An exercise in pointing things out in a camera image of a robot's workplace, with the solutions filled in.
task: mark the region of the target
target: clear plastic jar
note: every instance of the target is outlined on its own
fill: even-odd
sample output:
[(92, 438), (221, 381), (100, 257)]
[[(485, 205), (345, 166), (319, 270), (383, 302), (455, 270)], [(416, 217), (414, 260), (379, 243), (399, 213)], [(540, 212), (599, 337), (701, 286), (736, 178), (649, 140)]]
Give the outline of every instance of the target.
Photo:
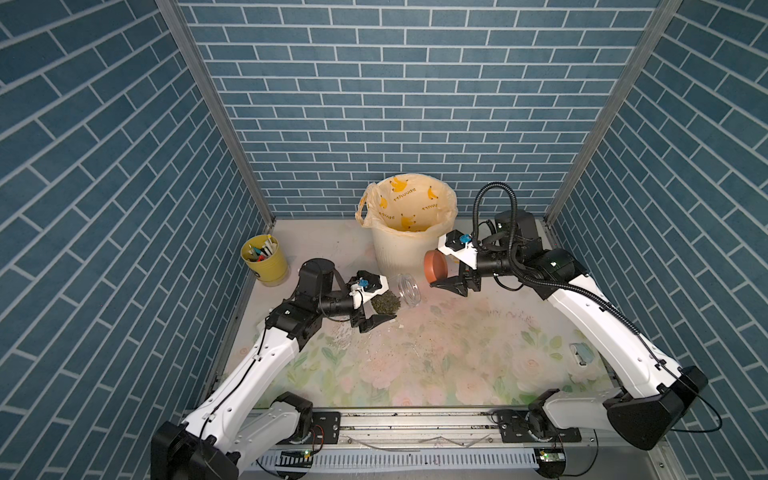
[(395, 275), (389, 284), (389, 289), (400, 299), (401, 305), (414, 307), (422, 301), (422, 294), (419, 292), (419, 286), (413, 276), (407, 273)]

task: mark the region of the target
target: blue brick wallpaper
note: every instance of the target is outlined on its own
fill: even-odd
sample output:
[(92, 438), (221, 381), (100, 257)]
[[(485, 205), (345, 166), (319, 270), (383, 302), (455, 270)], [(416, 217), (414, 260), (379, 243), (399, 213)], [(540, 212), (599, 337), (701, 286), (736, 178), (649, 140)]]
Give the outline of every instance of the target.
[(0, 478), (143, 478), (262, 225), (153, 0), (0, 2)]
[[(710, 378), (690, 478), (765, 478), (768, 2), (684, 0), (556, 231), (659, 346)], [(685, 427), (714, 425), (698, 402)]]
[(400, 172), (544, 213), (657, 0), (181, 3), (276, 214), (348, 217)]

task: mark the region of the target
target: yellow banana print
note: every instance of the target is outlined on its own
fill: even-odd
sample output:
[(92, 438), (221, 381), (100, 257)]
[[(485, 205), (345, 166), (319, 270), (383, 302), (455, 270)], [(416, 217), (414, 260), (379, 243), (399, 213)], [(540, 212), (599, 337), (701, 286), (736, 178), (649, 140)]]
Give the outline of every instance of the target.
[(416, 221), (413, 220), (411, 217), (404, 217), (402, 214), (400, 214), (400, 224), (402, 225), (403, 228), (410, 228), (411, 225), (413, 225), (414, 223), (416, 223)]
[(402, 192), (403, 190), (408, 187), (408, 181), (402, 181), (398, 180), (397, 177), (394, 177), (389, 181), (389, 183), (392, 185), (392, 191), (393, 192)]

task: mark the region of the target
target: floral tablecloth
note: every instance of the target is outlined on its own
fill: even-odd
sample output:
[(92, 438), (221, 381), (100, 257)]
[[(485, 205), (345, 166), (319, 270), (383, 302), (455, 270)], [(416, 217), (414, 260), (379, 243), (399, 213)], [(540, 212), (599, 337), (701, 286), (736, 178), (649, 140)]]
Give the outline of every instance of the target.
[[(307, 229), (311, 231), (305, 238), (315, 241), (309, 246), (294, 241), (297, 231), (304, 236)], [(334, 234), (326, 242), (332, 244), (322, 245), (329, 232)], [(354, 220), (281, 220), (274, 233), (286, 251), (295, 253), (289, 258), (293, 270), (309, 258), (325, 257), (336, 262), (345, 278), (358, 269), (376, 271), (366, 234)], [(254, 289), (226, 372), (258, 338), (263, 325), (258, 320), (270, 303), (287, 297), (295, 284), (294, 272), (275, 289)], [(571, 344), (581, 344), (582, 351), (594, 353), (592, 345), (533, 290), (510, 293), (485, 282), (481, 292), (464, 298), (429, 288), (424, 279), (419, 279), (419, 288), (422, 302), (417, 307), (401, 308), (396, 319), (370, 333), (324, 320), (257, 407), (268, 406), (285, 391), (324, 407), (480, 406), (527, 404), (553, 387), (611, 387), (600, 356), (581, 366), (571, 352)]]

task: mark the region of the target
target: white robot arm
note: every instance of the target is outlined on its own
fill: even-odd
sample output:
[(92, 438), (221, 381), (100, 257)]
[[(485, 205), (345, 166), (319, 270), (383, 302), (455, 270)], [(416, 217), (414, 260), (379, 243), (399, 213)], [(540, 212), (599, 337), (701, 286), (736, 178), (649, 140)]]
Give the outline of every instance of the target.
[[(333, 290), (336, 280), (341, 290)], [(360, 270), (346, 284), (333, 262), (312, 259), (299, 270), (288, 300), (270, 311), (256, 345), (203, 405), (180, 425), (165, 422), (151, 444), (153, 480), (216, 478), (234, 480), (267, 449), (310, 434), (312, 403), (290, 392), (278, 397), (254, 423), (243, 422), (269, 384), (319, 330), (323, 317), (348, 315), (352, 328), (366, 333), (395, 318), (371, 315), (363, 305), (387, 291), (385, 276)]]
[[(478, 237), (477, 206), (490, 188), (510, 197), (512, 210), (490, 220), (491, 234)], [(593, 393), (549, 390), (530, 405), (531, 430), (539, 438), (557, 429), (589, 428), (616, 431), (639, 449), (650, 450), (690, 408), (707, 377), (695, 366), (682, 368), (658, 349), (612, 305), (586, 269), (566, 250), (545, 250), (532, 214), (517, 210), (514, 192), (494, 182), (475, 198), (472, 235), (458, 230), (439, 239), (438, 251), (460, 260), (457, 276), (447, 277), (445, 257), (425, 257), (430, 286), (462, 296), (479, 291), (482, 277), (516, 276), (563, 312), (605, 358), (621, 387)]]

